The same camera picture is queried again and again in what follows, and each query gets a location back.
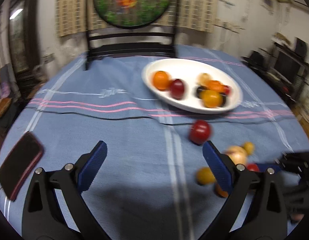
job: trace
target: television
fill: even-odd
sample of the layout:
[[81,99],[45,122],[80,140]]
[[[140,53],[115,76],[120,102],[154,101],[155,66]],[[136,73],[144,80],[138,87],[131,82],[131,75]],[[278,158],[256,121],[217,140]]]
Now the television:
[[274,69],[283,79],[290,82],[291,84],[294,84],[300,68],[301,65],[297,60],[281,51],[279,52]]

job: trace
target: red phone case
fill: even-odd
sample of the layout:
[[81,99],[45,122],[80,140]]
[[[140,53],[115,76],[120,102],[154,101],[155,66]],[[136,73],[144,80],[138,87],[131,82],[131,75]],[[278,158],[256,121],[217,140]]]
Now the red phone case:
[[6,159],[4,160],[3,164],[0,167],[0,171],[1,169],[4,168],[5,163],[7,161],[9,161],[9,156],[10,154],[13,152],[13,150],[16,148],[16,146],[18,145],[18,143],[25,137],[25,136],[31,136],[32,139],[38,144],[39,146],[39,152],[37,153],[37,155],[32,159],[32,161],[29,163],[29,165],[27,166],[27,168],[24,170],[24,172],[22,173],[20,179],[18,180],[18,182],[16,183],[12,193],[10,196],[7,196],[7,198],[11,201],[15,201],[16,200],[16,196],[19,193],[19,190],[21,188],[21,186],[23,185],[25,179],[28,177],[30,171],[34,168],[34,166],[38,163],[38,161],[40,160],[40,158],[43,155],[43,146],[42,144],[38,141],[38,139],[31,133],[31,132],[26,132],[21,139],[16,143],[16,145],[13,147],[13,149],[10,151],[10,153],[8,154],[8,156],[6,157]]

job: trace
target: yellow fruit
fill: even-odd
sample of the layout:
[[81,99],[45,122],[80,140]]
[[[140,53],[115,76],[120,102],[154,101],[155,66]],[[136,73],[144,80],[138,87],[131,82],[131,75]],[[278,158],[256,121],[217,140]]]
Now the yellow fruit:
[[220,197],[228,197],[229,194],[226,191],[223,191],[218,183],[215,184],[215,190]]
[[246,150],[248,155],[251,155],[254,152],[255,146],[252,142],[245,142],[242,145],[242,148]]
[[240,146],[230,146],[225,154],[227,154],[230,159],[233,161],[233,163],[235,165],[237,164],[243,164],[246,165],[247,164],[247,152],[245,149],[243,149]]
[[157,71],[152,78],[152,84],[161,91],[168,89],[170,82],[170,76],[165,71]]
[[200,86],[204,86],[206,87],[208,85],[208,82],[211,80],[211,76],[207,73],[201,73],[199,76],[198,76],[198,80],[197,80],[197,83],[198,85]]
[[209,108],[219,107],[223,102],[222,96],[218,92],[212,90],[202,91],[200,97],[203,100],[204,106]]
[[203,167],[199,169],[196,174],[196,179],[197,182],[201,185],[214,183],[216,181],[216,178],[209,167]]

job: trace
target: fish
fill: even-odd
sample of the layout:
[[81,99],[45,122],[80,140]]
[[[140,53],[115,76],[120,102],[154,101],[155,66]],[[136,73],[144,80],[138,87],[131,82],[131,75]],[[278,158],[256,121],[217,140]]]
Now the fish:
[[128,9],[136,6],[137,0],[116,0],[117,5],[120,7],[120,13],[127,13]]

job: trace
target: oval plate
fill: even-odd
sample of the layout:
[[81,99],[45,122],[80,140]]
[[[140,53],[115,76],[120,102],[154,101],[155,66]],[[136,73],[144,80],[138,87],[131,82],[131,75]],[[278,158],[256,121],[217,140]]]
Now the oval plate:
[[[159,91],[152,85],[152,77],[156,71],[166,71],[171,78],[182,79],[186,88],[184,98],[176,100],[170,96],[169,91]],[[232,88],[227,103],[224,107],[206,108],[202,100],[196,98],[195,92],[198,87],[197,77],[200,73],[208,73],[213,80],[219,80],[224,85]],[[155,93],[158,98],[166,103],[180,109],[198,114],[219,114],[236,108],[242,102],[242,90],[229,75],[208,64],[180,58],[168,58],[154,61],[148,64],[142,72],[142,79],[147,87]]]

